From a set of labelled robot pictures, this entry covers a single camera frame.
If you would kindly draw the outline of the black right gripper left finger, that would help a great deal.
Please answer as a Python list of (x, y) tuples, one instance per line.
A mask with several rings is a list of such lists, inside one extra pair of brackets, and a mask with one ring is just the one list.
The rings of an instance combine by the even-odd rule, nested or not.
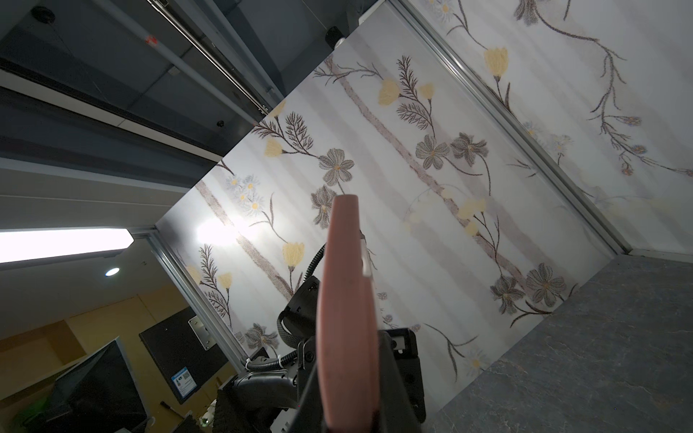
[(324, 420), (321, 389), (314, 378), (303, 393), (300, 407), (289, 427), (289, 433), (323, 433), (328, 428)]

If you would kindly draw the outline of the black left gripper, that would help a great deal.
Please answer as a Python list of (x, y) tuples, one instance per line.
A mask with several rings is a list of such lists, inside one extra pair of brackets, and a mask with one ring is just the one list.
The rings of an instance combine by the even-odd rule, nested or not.
[[(385, 331), (393, 340), (391, 347), (397, 366), (399, 368), (402, 381), (413, 407), (416, 419), (420, 425), (427, 419), (427, 409), (425, 403), (424, 386), (422, 380), (422, 368), (420, 368), (419, 351), (414, 333), (407, 328), (396, 328), (381, 330)], [(297, 376), (298, 404), (300, 407), (301, 397), (314, 378), (318, 378), (317, 373), (317, 349), (316, 339), (311, 337), (301, 342), (298, 348), (299, 369)], [(375, 425), (374, 413), (372, 423)]]

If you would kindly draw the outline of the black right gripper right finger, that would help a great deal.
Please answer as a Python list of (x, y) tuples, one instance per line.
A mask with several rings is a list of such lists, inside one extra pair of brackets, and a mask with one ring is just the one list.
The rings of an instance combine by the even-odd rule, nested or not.
[(391, 347), (393, 340), (378, 332), (380, 405), (373, 432), (421, 432)]

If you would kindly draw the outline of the phone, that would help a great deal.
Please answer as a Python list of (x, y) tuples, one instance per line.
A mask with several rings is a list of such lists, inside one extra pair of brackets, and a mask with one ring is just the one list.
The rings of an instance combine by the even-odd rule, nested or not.
[(328, 431), (369, 432), (379, 405), (379, 358), (356, 195), (333, 202), (319, 287), (317, 351)]

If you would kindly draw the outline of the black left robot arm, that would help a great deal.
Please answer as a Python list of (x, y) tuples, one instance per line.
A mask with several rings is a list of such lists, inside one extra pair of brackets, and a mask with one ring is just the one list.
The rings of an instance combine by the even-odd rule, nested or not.
[[(322, 405), (317, 374), (315, 328), (319, 280), (305, 280), (278, 319), (300, 337), (296, 350), (267, 358), (260, 351), (247, 361), (247, 370), (222, 388), (215, 418), (218, 432), (268, 432), (282, 411), (296, 414), (290, 432), (330, 432)], [(380, 407), (373, 432), (419, 432), (427, 418), (422, 370), (416, 335), (408, 328), (379, 333)]]

